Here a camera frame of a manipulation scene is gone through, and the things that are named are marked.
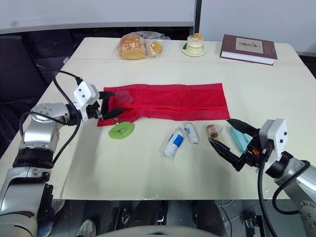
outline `white wall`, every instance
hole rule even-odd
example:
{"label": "white wall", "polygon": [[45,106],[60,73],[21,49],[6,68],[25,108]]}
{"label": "white wall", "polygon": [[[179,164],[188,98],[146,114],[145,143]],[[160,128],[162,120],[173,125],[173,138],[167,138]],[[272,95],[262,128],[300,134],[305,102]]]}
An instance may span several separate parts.
{"label": "white wall", "polygon": [[203,0],[199,31],[205,40],[259,38],[316,56],[316,0]]}
{"label": "white wall", "polygon": [[0,0],[0,33],[144,26],[131,22],[193,26],[194,7],[195,0]]}

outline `maroon book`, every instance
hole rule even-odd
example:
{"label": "maroon book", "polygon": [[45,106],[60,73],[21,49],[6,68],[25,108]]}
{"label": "maroon book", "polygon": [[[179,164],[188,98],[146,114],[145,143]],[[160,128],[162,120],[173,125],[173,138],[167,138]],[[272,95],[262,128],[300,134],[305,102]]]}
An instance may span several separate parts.
{"label": "maroon book", "polygon": [[277,53],[272,41],[224,35],[220,57],[273,65]]}

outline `green round object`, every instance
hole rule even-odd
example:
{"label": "green round object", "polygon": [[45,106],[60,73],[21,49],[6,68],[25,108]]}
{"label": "green round object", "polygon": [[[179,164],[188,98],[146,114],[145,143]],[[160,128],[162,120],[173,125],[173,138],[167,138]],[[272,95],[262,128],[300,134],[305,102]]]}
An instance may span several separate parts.
{"label": "green round object", "polygon": [[134,127],[131,122],[121,122],[109,131],[109,136],[113,139],[123,139],[133,132]]}

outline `white tube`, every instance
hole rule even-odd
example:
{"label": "white tube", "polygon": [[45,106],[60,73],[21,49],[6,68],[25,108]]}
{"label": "white tube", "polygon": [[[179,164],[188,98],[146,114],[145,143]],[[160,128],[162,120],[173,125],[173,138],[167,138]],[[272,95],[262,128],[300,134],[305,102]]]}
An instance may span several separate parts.
{"label": "white tube", "polygon": [[192,123],[187,123],[184,127],[184,130],[187,132],[187,136],[189,138],[189,142],[192,144],[199,144],[199,137],[196,130],[196,127]]}

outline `blue and white tube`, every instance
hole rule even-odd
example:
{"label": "blue and white tube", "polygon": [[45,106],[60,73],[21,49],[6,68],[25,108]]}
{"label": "blue and white tube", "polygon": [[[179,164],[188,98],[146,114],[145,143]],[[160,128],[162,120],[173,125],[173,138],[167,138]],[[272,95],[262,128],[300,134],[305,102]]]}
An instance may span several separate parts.
{"label": "blue and white tube", "polygon": [[181,129],[176,129],[168,140],[168,143],[163,151],[166,157],[174,157],[177,150],[184,140],[184,133]]}
{"label": "blue and white tube", "polygon": [[199,144],[199,137],[198,137],[196,127],[194,127],[194,125],[189,122],[185,125],[184,130],[187,132],[189,142],[191,144],[198,145]]}

